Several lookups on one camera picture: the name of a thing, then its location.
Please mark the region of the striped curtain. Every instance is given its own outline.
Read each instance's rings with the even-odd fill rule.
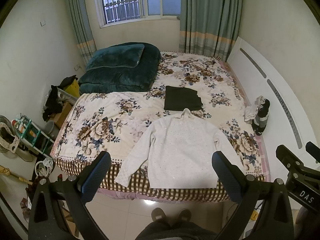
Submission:
[[[85,63],[88,63],[97,50],[94,42],[84,0],[66,0],[77,46]]]
[[[181,0],[179,50],[226,61],[239,32],[242,0]]]

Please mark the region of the black and white cloth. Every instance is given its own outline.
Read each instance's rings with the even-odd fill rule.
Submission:
[[[266,128],[269,107],[270,101],[263,96],[259,96],[251,106],[245,108],[244,121],[251,123],[256,135],[261,135]]]

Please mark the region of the broom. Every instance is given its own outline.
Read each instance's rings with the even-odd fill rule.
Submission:
[[[25,182],[25,183],[27,183],[29,185],[32,185],[32,182],[30,182],[30,181],[28,181],[28,180],[26,180],[26,179],[24,179],[24,178],[22,178],[22,177],[20,177],[20,176],[18,176],[16,174],[12,173],[8,168],[5,168],[4,166],[1,166],[1,165],[0,165],[0,174],[6,175],[6,176],[11,175],[11,176],[17,178],[18,180],[20,180],[22,182]]]

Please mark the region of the floral bedspread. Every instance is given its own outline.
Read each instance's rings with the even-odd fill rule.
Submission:
[[[155,119],[177,113],[163,109],[166,85],[197,90],[204,106],[192,113],[224,132],[247,173],[261,174],[258,144],[251,125],[244,122],[244,100],[235,81],[214,58],[179,52],[162,52],[149,92],[82,95],[60,131],[52,157],[79,164],[105,150],[112,164],[122,163]]]

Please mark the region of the sequined white sweater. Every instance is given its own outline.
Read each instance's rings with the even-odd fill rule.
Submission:
[[[122,163],[115,182],[127,187],[131,175],[148,160],[151,188],[215,188],[218,176],[211,158],[216,151],[243,171],[223,132],[185,109],[152,122]]]

